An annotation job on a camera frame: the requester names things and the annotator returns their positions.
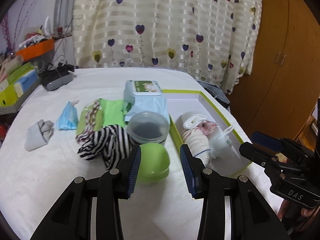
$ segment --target curtain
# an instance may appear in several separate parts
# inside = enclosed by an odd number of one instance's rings
[[[76,64],[171,68],[231,93],[251,73],[261,10],[262,0],[75,0]]]

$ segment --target striped cloth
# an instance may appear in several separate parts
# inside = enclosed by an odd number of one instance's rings
[[[117,124],[101,128],[99,131],[90,134],[90,139],[79,149],[81,158],[92,160],[102,154],[107,170],[116,168],[119,161],[127,158],[134,144],[137,144]]]

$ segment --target folded towel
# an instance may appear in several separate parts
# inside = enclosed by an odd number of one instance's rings
[[[42,119],[29,127],[24,148],[29,152],[48,144],[52,127],[53,123],[51,121],[44,122]]]
[[[186,112],[181,116],[184,129],[196,128],[198,124],[207,120],[208,117],[198,112]]]
[[[192,156],[201,159],[204,166],[207,166],[211,160],[207,136],[199,128],[184,130],[181,135],[184,143],[188,144]]]

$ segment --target white towel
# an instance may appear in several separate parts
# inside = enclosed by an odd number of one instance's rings
[[[198,124],[207,120],[208,117],[198,112],[186,112],[181,116],[184,129],[196,128]]]
[[[184,130],[182,132],[182,140],[188,144],[193,157],[202,160],[205,167],[210,163],[209,140],[199,128]]]

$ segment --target wardrobe handle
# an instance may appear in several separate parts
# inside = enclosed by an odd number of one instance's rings
[[[279,60],[280,55],[281,55],[281,52],[279,52],[279,53],[277,54],[277,56],[276,56],[276,64],[278,64],[278,60]]]
[[[283,63],[284,63],[284,60],[286,57],[287,57],[287,55],[282,56],[280,67],[283,67]]]

